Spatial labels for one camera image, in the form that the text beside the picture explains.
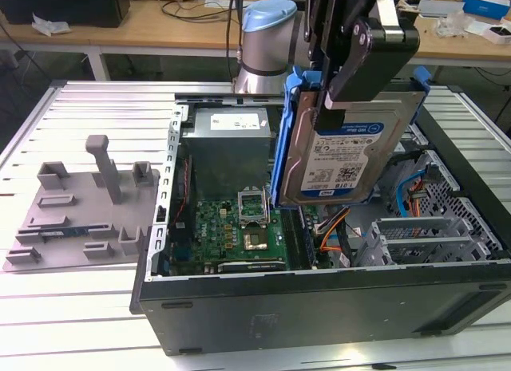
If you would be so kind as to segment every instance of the wooden desk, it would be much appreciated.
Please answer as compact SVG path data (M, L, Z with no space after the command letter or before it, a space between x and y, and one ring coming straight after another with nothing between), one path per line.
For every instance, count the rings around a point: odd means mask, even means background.
M198 2L186 2L184 8L191 8ZM176 4L167 7L175 13ZM197 7L180 10L180 16L198 16L221 11L221 8ZM6 25L11 36L26 50L85 53L89 56L96 80L108 80L103 54L148 54L174 56L225 55L225 30L227 14L215 17L216 22L185 22L163 14L156 0L132 0L125 20L118 28L94 26L71 26L72 32L47 37L30 25ZM18 48L0 32L0 49ZM230 54L236 56L238 25L231 24Z
M185 7L193 7L187 2ZM176 4L168 6L175 12ZM220 8L197 7L180 10L181 16L196 16L218 12ZM155 0L132 0L128 16L119 28L73 26L69 34L47 37L31 26L7 25L10 34L27 50L85 53L89 56L97 80L108 80L103 54L148 54L211 56L225 55L226 14L221 22L183 22L161 13ZM481 67L511 67L511 46L494 45L482 37L439 38L433 32L435 20L418 18L416 26L421 35L421 46L411 64L460 65ZM231 56L236 55L238 25L231 26ZM0 35L0 49L16 50L16 46Z

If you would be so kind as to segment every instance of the blue cable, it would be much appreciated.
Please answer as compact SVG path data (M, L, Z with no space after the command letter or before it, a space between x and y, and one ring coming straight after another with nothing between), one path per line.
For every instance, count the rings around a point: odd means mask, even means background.
M411 180L415 180L416 178L424 176L425 174L426 174L425 170L421 170L419 172L416 172L416 173L412 174L410 177L408 177L406 180L401 181L401 183L398 185L398 188L396 189L396 200L398 201L398 209L399 209L399 212L401 213L401 217L407 217L408 216L408 213L406 212L405 207L402 205L402 203L403 203L403 200L402 200L402 187L407 182L410 182Z

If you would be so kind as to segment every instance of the connector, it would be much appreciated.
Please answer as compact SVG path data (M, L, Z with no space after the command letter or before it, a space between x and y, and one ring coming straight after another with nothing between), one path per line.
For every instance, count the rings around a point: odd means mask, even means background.
M440 167L435 163L427 164L422 177L424 184L439 184L442 181Z

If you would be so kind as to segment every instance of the gray plastic post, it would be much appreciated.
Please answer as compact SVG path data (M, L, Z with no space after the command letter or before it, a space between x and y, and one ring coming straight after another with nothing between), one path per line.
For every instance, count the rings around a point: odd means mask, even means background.
M96 165L105 182L106 190L114 205L121 203L122 192L119 187L119 178L115 165L110 161L106 149L109 146L109 138L103 135L92 135L85 142L85 150L96 159Z
M61 179L69 177L62 162L45 162L39 169L38 179L45 190L64 190Z

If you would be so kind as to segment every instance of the white plastic bag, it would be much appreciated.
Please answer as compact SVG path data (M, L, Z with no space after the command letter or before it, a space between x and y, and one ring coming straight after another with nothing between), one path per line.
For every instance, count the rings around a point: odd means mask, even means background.
M446 18L439 18L434 25L434 32L439 37L468 37L465 28L467 28L471 22L473 22L473 18L467 16L462 10L459 10L458 12L448 14Z

